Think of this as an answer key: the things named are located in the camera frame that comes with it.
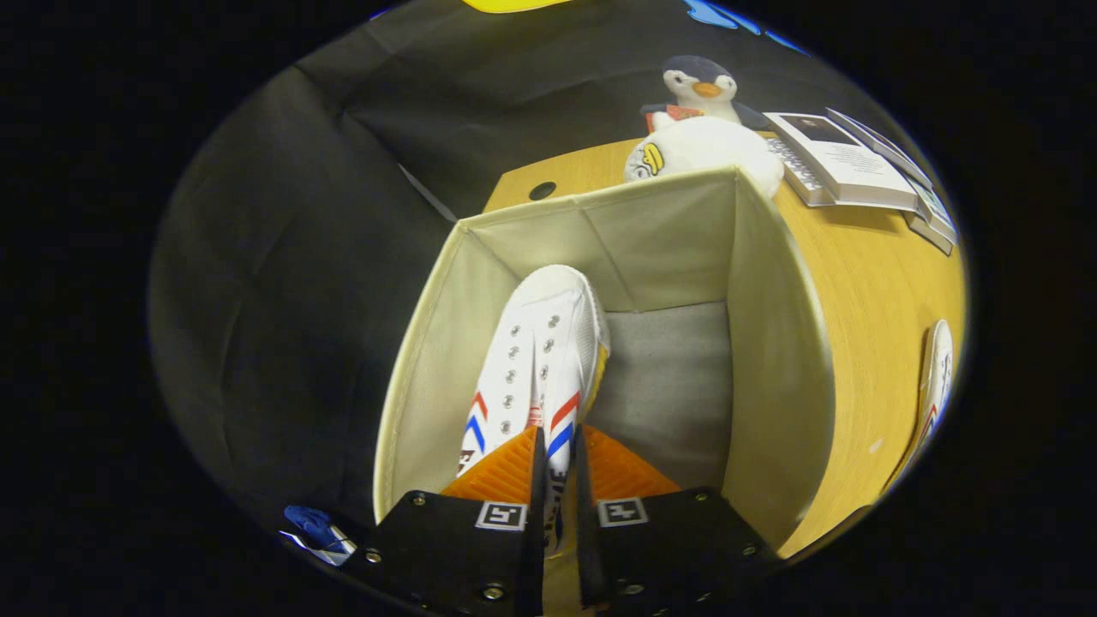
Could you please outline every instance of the book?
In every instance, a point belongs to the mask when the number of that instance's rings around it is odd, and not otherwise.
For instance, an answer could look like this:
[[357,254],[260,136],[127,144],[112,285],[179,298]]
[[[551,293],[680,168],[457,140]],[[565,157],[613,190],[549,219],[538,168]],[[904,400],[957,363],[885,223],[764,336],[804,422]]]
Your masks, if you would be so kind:
[[[687,117],[694,117],[698,115],[704,115],[704,111],[702,110],[695,110],[692,108],[680,108],[678,105],[669,105],[669,104],[667,105],[667,109],[663,111],[666,111],[667,114],[670,115],[670,117],[675,119],[676,121],[686,120]],[[644,117],[647,119],[648,135],[655,132],[655,126],[652,124],[652,115],[654,115],[654,113],[655,112],[648,112],[644,114]]]
[[912,232],[929,240],[934,246],[941,249],[941,253],[945,255],[952,255],[952,243],[942,234],[934,231],[926,223],[925,218],[923,218],[921,213],[904,212],[903,217],[906,218],[906,225],[911,227]]
[[826,113],[830,120],[835,121],[846,131],[849,131],[862,144],[872,148],[872,152],[887,159],[904,173],[917,180],[923,187],[927,189],[934,188],[929,176],[902,148],[896,146],[894,142],[841,112],[826,108]]
[[952,247],[958,244],[959,236],[940,198],[931,189],[917,182],[911,182],[911,186],[918,193],[918,210],[903,213],[907,226],[936,245],[945,255],[952,255]]
[[834,205],[834,195],[788,144],[778,137],[770,137],[766,139],[766,146],[784,164],[784,179],[808,207]]
[[917,211],[918,194],[906,177],[829,119],[803,113],[764,115],[834,195],[835,204]]

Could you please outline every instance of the wooden table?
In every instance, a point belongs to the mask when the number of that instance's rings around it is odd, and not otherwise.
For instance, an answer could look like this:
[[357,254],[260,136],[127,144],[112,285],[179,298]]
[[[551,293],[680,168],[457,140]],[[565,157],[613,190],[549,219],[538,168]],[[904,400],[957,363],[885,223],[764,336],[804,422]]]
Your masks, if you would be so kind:
[[[533,187],[545,181],[556,183],[553,197],[620,184],[625,158],[640,141],[508,171],[484,211],[529,202]],[[773,202],[811,269],[835,377],[830,459],[811,508],[778,550],[790,557],[879,498],[914,431],[925,333],[937,319],[948,319],[958,366],[968,295],[961,248],[946,256],[912,232],[897,211],[810,209],[788,182]]]

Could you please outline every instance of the penguin plush toy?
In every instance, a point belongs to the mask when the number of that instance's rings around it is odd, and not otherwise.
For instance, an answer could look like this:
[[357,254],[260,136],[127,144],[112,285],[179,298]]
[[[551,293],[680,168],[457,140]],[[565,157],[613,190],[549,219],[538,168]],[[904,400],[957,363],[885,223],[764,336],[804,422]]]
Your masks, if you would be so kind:
[[[675,104],[704,112],[710,117],[721,117],[755,131],[769,126],[766,116],[733,101],[738,85],[727,69],[701,56],[675,56],[663,63],[663,82],[675,96]],[[666,104],[644,105],[640,112],[647,115],[667,111]]]

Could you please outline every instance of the screw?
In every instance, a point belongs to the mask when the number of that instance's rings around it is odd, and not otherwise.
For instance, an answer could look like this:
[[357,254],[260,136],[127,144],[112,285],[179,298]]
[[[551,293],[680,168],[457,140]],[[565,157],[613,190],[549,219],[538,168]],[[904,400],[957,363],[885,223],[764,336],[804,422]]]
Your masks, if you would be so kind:
[[487,586],[487,587],[484,588],[484,597],[486,597],[486,598],[488,598],[488,599],[490,599],[493,602],[496,601],[496,599],[501,599],[502,595],[504,595],[502,594],[502,587],[498,587],[496,585],[489,585],[489,586]]

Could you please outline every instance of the stuffed penguin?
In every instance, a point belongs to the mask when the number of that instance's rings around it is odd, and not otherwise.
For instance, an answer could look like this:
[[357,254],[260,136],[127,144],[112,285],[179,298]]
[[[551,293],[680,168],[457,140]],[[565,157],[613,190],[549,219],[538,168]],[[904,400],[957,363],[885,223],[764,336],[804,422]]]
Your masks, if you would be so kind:
[[[704,115],[730,120],[750,128],[769,125],[766,116],[732,101],[738,85],[727,69],[701,56],[675,56],[663,63],[663,82],[680,108],[700,110]],[[642,114],[666,111],[667,105],[645,105]]]
[[636,145],[625,161],[625,182],[738,165],[764,195],[777,194],[784,165],[754,131],[708,115],[675,121],[665,112],[656,112],[652,120],[655,131]]

